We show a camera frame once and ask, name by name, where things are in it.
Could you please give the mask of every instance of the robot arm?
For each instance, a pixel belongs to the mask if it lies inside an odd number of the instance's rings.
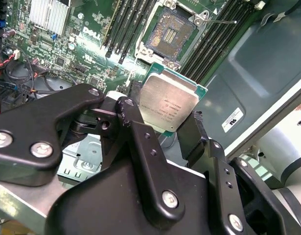
[[[55,201],[47,235],[301,234],[246,162],[226,161],[197,115],[178,136],[188,167],[205,178],[166,161],[132,99],[71,87],[0,115],[0,181],[24,190],[51,185],[62,147],[91,133],[101,136],[104,170]]]

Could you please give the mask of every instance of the aluminum heatsink fins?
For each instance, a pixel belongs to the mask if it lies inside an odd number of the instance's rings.
[[[70,8],[57,0],[32,0],[29,21],[61,36],[65,31],[69,12]]]

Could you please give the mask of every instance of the motherboard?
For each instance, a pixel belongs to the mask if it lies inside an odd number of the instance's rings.
[[[2,44],[21,47],[36,72],[65,71],[105,93],[128,93],[153,63],[200,83],[255,19],[257,2],[9,0]]]

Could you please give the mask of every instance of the silver screw head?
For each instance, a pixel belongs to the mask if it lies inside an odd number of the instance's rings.
[[[176,208],[179,204],[177,197],[169,191],[164,191],[162,193],[162,199],[166,206],[170,208]]]
[[[126,99],[126,100],[125,100],[125,103],[127,103],[128,105],[134,106],[133,101],[130,100],[130,99]]]
[[[80,12],[80,13],[77,14],[77,17],[78,17],[80,20],[83,20],[83,19],[84,19],[84,14]]]
[[[242,232],[244,230],[242,221],[240,221],[240,219],[235,214],[229,215],[229,221],[235,230],[239,232]]]
[[[0,148],[7,147],[10,145],[13,141],[13,138],[11,135],[5,132],[0,132]]]
[[[44,142],[38,142],[32,145],[31,153],[37,158],[49,157],[53,152],[52,147]]]
[[[242,164],[243,167],[248,167],[247,163],[244,160],[240,160],[240,163]]]
[[[90,88],[88,92],[91,93],[92,95],[99,96],[99,91],[95,88]]]
[[[85,170],[91,170],[93,168],[93,165],[89,162],[83,162],[81,165]]]
[[[200,26],[202,23],[203,23],[203,20],[200,19],[200,18],[196,18],[196,19],[194,20],[194,24],[197,25],[197,26]]]
[[[173,4],[173,2],[170,1],[170,0],[167,0],[167,1],[165,2],[165,5],[166,5],[167,7],[171,7],[172,4]]]

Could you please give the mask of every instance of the sticker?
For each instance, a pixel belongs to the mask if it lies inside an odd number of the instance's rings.
[[[222,128],[227,133],[244,116],[240,108],[237,108],[222,124]]]

